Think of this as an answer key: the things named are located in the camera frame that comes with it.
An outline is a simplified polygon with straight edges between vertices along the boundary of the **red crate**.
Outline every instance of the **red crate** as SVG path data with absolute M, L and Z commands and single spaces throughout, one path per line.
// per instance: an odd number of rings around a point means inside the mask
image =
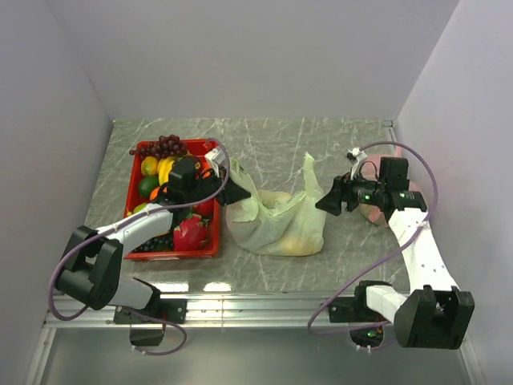
M 187 149 L 192 155 L 196 155 L 201 159 L 204 167 L 208 167 L 204 155 L 212 148 L 216 147 L 216 143 L 206 144 L 205 139 L 188 139 L 182 140 L 187 144 Z M 147 145 L 149 142 L 139 142 L 137 148 Z M 125 204 L 125 211 L 123 217 L 132 211 L 136 206 L 144 202 L 149 202 L 148 199 L 143 199 L 137 191 L 139 182 L 143 179 L 141 173 L 142 160 L 138 156 L 134 156 L 134 164 L 131 168 L 130 184 L 128 186 L 127 203 Z M 221 210 L 219 204 L 214 204 L 214 215 L 208 223 L 208 241 L 203 249 L 190 250 L 190 251 L 162 251 L 154 253 L 129 253 L 125 258 L 132 261 L 151 261 L 163 259 L 185 259 L 185 258 L 211 258 L 215 257 L 219 250 L 220 239 L 220 219 Z

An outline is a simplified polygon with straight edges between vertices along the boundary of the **gray floor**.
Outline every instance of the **gray floor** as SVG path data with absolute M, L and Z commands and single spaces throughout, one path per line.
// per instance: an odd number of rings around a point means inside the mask
M 215 136 L 252 175 L 258 188 L 293 192 L 303 187 L 302 159 L 316 159 L 315 172 L 328 191 L 333 177 L 349 170 L 348 148 L 387 139 L 380 120 L 189 119 L 118 120 L 96 185 L 87 225 L 108 225 L 122 217 L 132 166 L 128 150 L 141 140 L 177 134 L 183 138 Z M 389 152 L 383 148 L 380 152 Z M 398 247 L 389 230 L 368 223 L 358 213 L 328 216 L 325 245 L 310 257 L 270 257 L 236 245 L 224 227 L 219 257 L 199 261 L 123 262 L 123 272 L 164 291 L 261 292 L 334 290 L 357 272 Z M 385 279 L 407 291 L 401 258 L 381 266 L 368 279 Z
M 305 329 L 188 330 L 185 348 L 164 357 L 131 351 L 128 330 L 61 329 L 42 384 L 51 385 L 461 385 L 459 351 L 403 349 L 368 355 L 347 335 L 318 337 Z M 166 334 L 168 347 L 176 334 Z

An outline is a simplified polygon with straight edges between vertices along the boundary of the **gray marble surface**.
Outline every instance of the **gray marble surface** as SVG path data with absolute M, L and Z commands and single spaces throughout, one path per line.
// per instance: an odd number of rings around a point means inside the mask
M 258 188 L 292 193 L 303 188 L 301 166 L 308 151 L 327 192 L 333 177 L 349 170 L 348 148 L 388 139 L 379 120 L 330 119 L 158 119 L 117 120 L 99 174 L 87 225 L 99 227 L 121 219 L 130 179 L 131 148 L 141 140 L 176 134 L 182 138 L 214 136 L 252 175 Z M 389 148 L 379 152 L 390 153 Z M 323 250 L 309 257 L 271 257 L 238 245 L 224 224 L 218 257 L 204 260 L 123 261 L 125 274 L 164 291 L 261 292 L 335 290 L 398 247 L 388 229 L 370 224 L 359 213 L 326 218 Z M 408 290 L 399 257 L 366 275 Z

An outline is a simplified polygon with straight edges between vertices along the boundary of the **white wall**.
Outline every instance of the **white wall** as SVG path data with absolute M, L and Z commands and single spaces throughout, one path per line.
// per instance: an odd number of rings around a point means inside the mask
M 0 36 L 0 378 L 17 385 L 111 122 L 43 0 L 0 2 Z
M 490 384 L 513 383 L 511 20 L 511 0 L 462 0 L 398 118 L 438 177 L 434 235 L 475 296 L 471 337 Z
M 458 0 L 47 0 L 113 118 L 395 118 Z

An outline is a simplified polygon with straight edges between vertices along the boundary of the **bunch of dark grapes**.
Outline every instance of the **bunch of dark grapes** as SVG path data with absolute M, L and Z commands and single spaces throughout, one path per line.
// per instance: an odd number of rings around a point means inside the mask
M 173 250 L 173 233 L 148 239 L 141 246 L 136 247 L 133 253 L 151 253 L 154 251 Z
M 146 156 L 154 156 L 156 159 L 168 156 L 187 155 L 187 145 L 176 135 L 161 135 L 159 140 L 150 142 L 147 146 L 141 146 L 136 150 L 130 150 L 130 155 L 138 155 L 141 160 Z

